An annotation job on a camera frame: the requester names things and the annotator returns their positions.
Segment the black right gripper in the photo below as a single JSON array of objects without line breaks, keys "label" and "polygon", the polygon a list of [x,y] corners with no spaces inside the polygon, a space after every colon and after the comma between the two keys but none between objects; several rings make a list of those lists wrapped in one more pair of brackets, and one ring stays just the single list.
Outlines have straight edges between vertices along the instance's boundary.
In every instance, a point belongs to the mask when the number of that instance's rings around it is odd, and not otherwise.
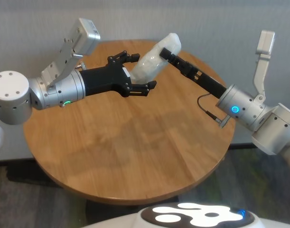
[{"label": "black right gripper", "polygon": [[174,55],[165,47],[160,52],[159,56],[168,61],[171,65],[177,68],[182,74],[187,74],[187,77],[198,84],[200,87],[211,93],[214,97],[220,98],[227,90],[221,83],[214,80],[205,73],[198,75],[198,68]]}]

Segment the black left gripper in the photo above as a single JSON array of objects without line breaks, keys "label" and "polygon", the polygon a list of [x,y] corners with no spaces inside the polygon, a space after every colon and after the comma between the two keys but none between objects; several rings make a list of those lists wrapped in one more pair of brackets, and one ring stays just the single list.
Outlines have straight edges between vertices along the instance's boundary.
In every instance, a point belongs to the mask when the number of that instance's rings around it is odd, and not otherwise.
[{"label": "black left gripper", "polygon": [[107,57],[107,65],[80,71],[85,86],[85,96],[115,91],[123,97],[147,96],[154,89],[157,81],[149,81],[145,84],[132,84],[127,76],[125,63],[138,62],[140,54],[128,54],[126,50]]}]

